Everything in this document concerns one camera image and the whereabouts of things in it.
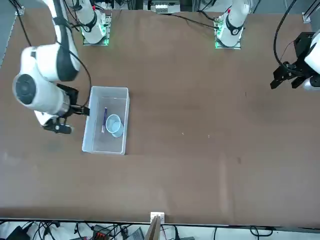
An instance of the metal bracket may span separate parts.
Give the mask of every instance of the metal bracket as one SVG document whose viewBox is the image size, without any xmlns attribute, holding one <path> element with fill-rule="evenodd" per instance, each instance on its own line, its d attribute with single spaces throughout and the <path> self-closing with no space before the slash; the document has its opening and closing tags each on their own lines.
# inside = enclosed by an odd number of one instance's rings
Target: metal bracket
<svg viewBox="0 0 320 240">
<path fill-rule="evenodd" d="M 160 212 L 160 211 L 152 211 L 152 212 L 150 212 L 150 223 L 157 216 L 160 217 L 160 224 L 165 224 L 165 213 L 164 212 Z"/>
<path fill-rule="evenodd" d="M 302 19 L 303 19 L 303 23 L 304 23 L 304 24 L 309 24 L 309 23 L 311 23 L 310 16 L 306 17 L 305 12 L 302 13 Z"/>
<path fill-rule="evenodd" d="M 19 7 L 18 7 L 18 12 L 17 11 L 15 11 L 15 15 L 16 16 L 23 16 L 25 14 L 25 7 L 24 6 L 21 6 L 21 8 L 19 9 Z"/>
</svg>

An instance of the floor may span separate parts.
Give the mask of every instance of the floor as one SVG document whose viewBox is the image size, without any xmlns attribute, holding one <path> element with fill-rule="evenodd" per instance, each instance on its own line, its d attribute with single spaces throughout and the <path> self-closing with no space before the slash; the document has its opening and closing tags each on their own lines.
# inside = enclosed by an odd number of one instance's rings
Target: floor
<svg viewBox="0 0 320 240">
<path fill-rule="evenodd" d="M 9 234 L 17 227 L 23 227 L 28 222 L 6 222 L 0 225 L 0 238 L 7 238 Z M 112 226 L 111 224 L 101 224 L 101 226 Z M 79 232 L 82 237 L 90 237 L 92 236 L 92 230 L 85 225 L 84 223 L 79 224 Z M 148 225 L 132 225 L 128 227 L 128 234 L 132 234 L 138 228 L 141 227 L 143 235 L 146 236 L 148 231 Z M 38 223 L 35 222 L 27 232 L 30 237 L 35 235 L 35 232 L 38 229 Z M 163 231 L 160 233 L 159 240 L 171 240 L 175 238 L 175 229 L 173 226 L 164 225 L 163 229 L 165 231 L 165 235 Z M 193 237 L 195 240 L 213 240 L 214 239 L 214 227 L 196 227 L 196 226 L 178 226 L 178 233 L 181 240 L 185 238 L 185 240 L 192 240 Z M 51 232 L 53 237 L 56 240 L 72 240 L 77 239 L 78 234 L 74 234 L 75 231 L 75 223 L 61 223 L 59 228 L 52 227 Z M 266 235 L 270 233 L 269 231 L 260 230 L 260 235 Z M 51 240 L 52 238 L 47 235 L 45 237 L 46 240 Z M 117 240 L 122 240 L 121 234 L 116 238 Z M 257 237 L 253 236 L 249 230 L 247 229 L 234 229 L 234 228 L 218 228 L 215 234 L 216 240 L 255 240 Z M 319 233 L 305 233 L 305 232 L 289 232 L 289 231 L 275 231 L 271 236 L 264 237 L 265 240 L 320 240 Z M 40 240 L 38 234 L 35 235 L 34 240 Z"/>
</svg>

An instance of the black cable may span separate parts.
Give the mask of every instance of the black cable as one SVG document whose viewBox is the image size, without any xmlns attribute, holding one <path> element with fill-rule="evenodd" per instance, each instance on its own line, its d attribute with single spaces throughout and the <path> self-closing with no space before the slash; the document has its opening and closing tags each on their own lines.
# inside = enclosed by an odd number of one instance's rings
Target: black cable
<svg viewBox="0 0 320 240">
<path fill-rule="evenodd" d="M 211 21 L 214 21 L 216 18 L 215 17 L 209 17 L 204 11 L 202 10 L 199 10 L 198 11 L 199 13 L 203 14 L 207 19 L 211 20 Z"/>
<path fill-rule="evenodd" d="M 46 235 L 49 234 L 52 238 L 52 240 L 56 240 L 50 230 L 50 226 L 54 225 L 53 221 L 51 221 L 50 223 L 45 223 L 46 226 L 44 227 L 44 231 L 43 231 L 43 240 L 45 239 Z"/>
<path fill-rule="evenodd" d="M 105 10 L 104 8 L 100 7 L 99 5 L 95 4 L 94 5 L 96 8 L 100 9 L 100 10 Z"/>
<path fill-rule="evenodd" d="M 311 14 L 313 14 L 314 11 L 318 9 L 319 5 L 320 5 L 320 2 L 318 2 L 318 4 L 314 7 L 314 9 L 313 9 L 313 10 L 308 14 L 308 16 L 306 16 L 305 18 L 306 18 L 306 19 L 309 18 L 309 17 L 311 16 Z"/>
<path fill-rule="evenodd" d="M 228 7 L 228 8 L 224 11 L 224 13 L 226 13 L 231 7 L 232 7 L 232 5 L 231 5 L 230 7 Z"/>
<path fill-rule="evenodd" d="M 270 228 L 270 229 L 268 229 L 268 230 L 270 230 L 270 233 L 268 233 L 268 234 L 260 234 L 259 231 L 258 231 L 258 228 L 257 228 L 256 226 L 250 226 L 250 233 L 251 233 L 253 236 L 257 237 L 257 240 L 259 240 L 260 237 L 261 237 L 261 238 L 270 237 L 270 236 L 274 233 L 273 228 Z"/>
<path fill-rule="evenodd" d="M 23 229 L 27 224 L 33 223 L 34 221 L 28 221 L 26 224 L 24 224 L 21 228 Z"/>
<path fill-rule="evenodd" d="M 253 11 L 252 11 L 253 14 L 256 12 L 256 10 L 257 10 L 258 5 L 260 4 L 260 2 L 261 2 L 261 0 L 258 0 L 258 2 L 255 4 L 255 7 L 254 7 L 254 9 L 253 9 Z"/>
<path fill-rule="evenodd" d="M 14 3 L 15 3 L 16 5 L 19 6 L 20 9 L 22 9 L 21 4 L 20 4 L 17 0 L 13 0 L 13 1 L 14 1 Z"/>
<path fill-rule="evenodd" d="M 104 228 L 101 228 L 99 231 L 96 232 L 96 234 L 101 233 L 101 231 L 103 231 L 105 229 L 109 230 L 107 235 L 110 234 L 115 229 L 114 224 L 113 224 L 113 226 L 106 226 Z"/>
<path fill-rule="evenodd" d="M 312 8 L 312 6 L 315 5 L 315 3 L 316 3 L 317 1 L 318 1 L 318 0 L 314 0 L 314 2 L 310 5 L 310 7 L 307 9 L 307 11 L 304 12 L 304 14 L 303 14 L 304 16 L 305 16 L 306 13 Z"/>
<path fill-rule="evenodd" d="M 286 52 L 287 48 L 288 48 L 288 47 L 290 46 L 290 44 L 292 44 L 294 41 L 295 41 L 295 40 L 289 42 L 288 45 L 285 47 L 285 49 L 284 49 L 284 51 L 283 51 L 283 53 L 282 53 L 282 55 L 281 55 L 281 57 L 280 57 L 280 61 L 281 61 L 281 59 L 283 58 L 283 56 L 285 55 L 285 52 Z"/>
<path fill-rule="evenodd" d="M 23 24 L 23 22 L 22 22 L 22 20 L 21 20 L 21 16 L 20 16 L 20 14 L 19 14 L 18 7 L 17 7 L 12 1 L 9 0 L 9 2 L 14 6 L 14 8 L 15 8 L 15 10 L 16 10 L 16 13 L 17 13 L 17 15 L 18 15 L 18 18 L 19 18 L 19 21 L 20 21 L 20 24 L 21 24 L 23 33 L 24 33 L 24 35 L 25 35 L 25 39 L 26 39 L 27 43 L 29 44 L 29 47 L 31 47 L 32 45 L 31 45 L 30 39 L 29 39 L 29 37 L 28 37 L 28 35 L 27 35 L 25 26 L 24 26 L 24 24 Z"/>
<path fill-rule="evenodd" d="M 174 232 L 175 232 L 174 240 L 180 240 L 178 228 L 176 227 L 176 225 L 173 225 L 173 226 L 174 226 Z"/>
<path fill-rule="evenodd" d="M 62 49 L 64 49 L 65 51 L 68 51 L 69 54 L 71 54 L 75 59 L 77 59 L 79 61 L 79 63 L 84 68 L 86 74 L 88 75 L 88 78 L 89 78 L 89 94 L 88 94 L 88 97 L 87 97 L 86 101 L 84 102 L 84 104 L 82 104 L 80 106 L 81 108 L 83 108 L 85 105 L 87 105 L 87 103 L 89 102 L 89 99 L 90 99 L 90 92 L 91 92 L 91 87 L 92 87 L 91 75 L 90 75 L 87 67 L 85 66 L 85 64 L 72 51 L 70 51 L 69 49 L 67 49 L 64 46 L 62 46 L 62 44 L 60 42 L 58 42 L 58 41 L 56 41 L 56 42 L 62 47 Z"/>
<path fill-rule="evenodd" d="M 161 225 L 161 228 L 162 228 L 162 231 L 163 231 L 164 238 L 165 238 L 165 240 L 167 240 L 167 235 L 166 235 L 166 231 L 164 229 L 164 226 Z"/>
<path fill-rule="evenodd" d="M 282 24 L 284 23 L 288 13 L 290 12 L 291 8 L 294 6 L 294 4 L 296 3 L 297 0 L 293 0 L 292 3 L 290 4 L 290 6 L 288 7 L 288 9 L 285 11 L 281 21 L 279 22 L 278 27 L 276 28 L 275 34 L 274 34 L 274 39 L 273 39 L 273 53 L 274 53 L 274 57 L 276 59 L 276 61 L 279 63 L 280 66 L 282 66 L 287 72 L 295 74 L 298 77 L 302 77 L 303 74 L 301 71 L 295 71 L 295 70 L 291 70 L 289 69 L 287 66 L 285 66 L 279 59 L 278 54 L 277 54 L 277 38 L 278 38 L 278 33 L 279 30 L 282 26 Z"/>
<path fill-rule="evenodd" d="M 92 231 L 95 229 L 95 226 L 90 226 L 87 222 L 84 222 L 85 223 L 85 225 L 87 225 Z"/>
<path fill-rule="evenodd" d="M 192 22 L 192 23 L 195 23 L 195 24 L 199 24 L 199 25 L 205 26 L 205 27 L 207 27 L 207 28 L 211 28 L 211 29 L 219 29 L 217 26 L 208 25 L 208 24 L 205 24 L 205 23 L 202 23 L 202 22 L 199 22 L 199 21 L 195 21 L 195 20 L 192 20 L 192 19 L 187 18 L 187 17 L 184 17 L 184 16 L 179 16 L 179 15 L 174 15 L 174 14 L 163 14 L 163 15 L 168 15 L 168 16 L 174 16 L 174 17 L 177 17 L 177 18 L 181 18 L 181 19 L 184 19 L 184 20 L 190 21 L 190 22 Z"/>
<path fill-rule="evenodd" d="M 79 235 L 79 238 L 82 239 L 82 236 L 80 235 L 80 232 L 79 232 L 79 224 L 78 223 L 75 224 L 75 229 L 76 229 L 76 232 Z"/>
<path fill-rule="evenodd" d="M 214 229 L 213 240 L 216 240 L 217 227 Z"/>
<path fill-rule="evenodd" d="M 132 224 L 129 224 L 128 226 L 125 226 L 122 230 L 127 229 L 128 227 L 132 226 Z M 115 240 L 116 236 L 118 236 L 121 233 L 121 231 L 119 231 L 118 233 L 115 234 L 115 236 L 113 236 L 112 238 L 110 238 L 110 240 Z"/>
<path fill-rule="evenodd" d="M 38 229 L 35 231 L 35 233 L 34 233 L 34 235 L 33 235 L 32 240 L 34 240 L 34 239 L 35 239 L 35 237 L 36 237 L 37 233 L 39 232 L 39 230 L 40 230 L 40 224 L 41 224 L 41 222 L 39 222 Z"/>
<path fill-rule="evenodd" d="M 211 1 L 209 1 L 209 2 L 205 5 L 205 7 L 202 8 L 201 11 L 204 11 L 204 10 L 210 5 L 210 3 L 212 3 L 211 7 L 212 7 L 213 5 L 215 5 L 216 1 L 217 1 L 217 0 L 211 0 Z"/>
<path fill-rule="evenodd" d="M 116 237 L 117 229 L 118 229 L 118 226 L 113 228 L 113 236 L 114 237 Z"/>
</svg>

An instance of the purple pen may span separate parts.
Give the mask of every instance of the purple pen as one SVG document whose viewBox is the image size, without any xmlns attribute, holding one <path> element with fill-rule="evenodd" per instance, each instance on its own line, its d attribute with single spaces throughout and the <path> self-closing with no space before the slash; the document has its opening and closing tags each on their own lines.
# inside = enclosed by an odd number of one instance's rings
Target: purple pen
<svg viewBox="0 0 320 240">
<path fill-rule="evenodd" d="M 105 129 L 106 129 L 106 120 L 107 120 L 107 108 L 104 108 L 104 116 L 103 116 L 103 122 L 102 122 L 102 133 L 105 133 Z"/>
</svg>

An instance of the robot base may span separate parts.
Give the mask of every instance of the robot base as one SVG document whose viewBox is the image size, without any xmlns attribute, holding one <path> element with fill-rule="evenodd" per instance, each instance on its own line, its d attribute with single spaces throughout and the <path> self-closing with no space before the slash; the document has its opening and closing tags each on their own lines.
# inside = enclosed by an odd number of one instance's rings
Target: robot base
<svg viewBox="0 0 320 240">
<path fill-rule="evenodd" d="M 83 46 L 108 46 L 110 41 L 110 29 L 111 29 L 111 19 L 112 19 L 112 9 L 103 10 L 102 13 L 102 23 L 103 27 L 101 31 L 106 33 L 99 42 L 95 44 L 89 43 L 85 38 L 83 38 Z"/>
<path fill-rule="evenodd" d="M 239 41 L 237 42 L 236 45 L 232 46 L 232 47 L 229 47 L 229 46 L 225 46 L 218 38 L 217 38 L 217 35 L 220 33 L 222 27 L 224 26 L 224 20 L 223 20 L 223 15 L 219 16 L 218 18 L 216 18 L 214 21 L 213 21 L 213 25 L 215 27 L 218 27 L 219 29 L 214 29 L 214 36 L 215 36 L 215 39 L 214 39 L 214 48 L 215 49 L 241 49 L 241 42 L 240 42 L 240 39 L 242 37 L 242 32 L 243 32 L 243 28 L 241 30 L 241 33 L 240 33 L 240 38 L 239 38 Z"/>
</svg>

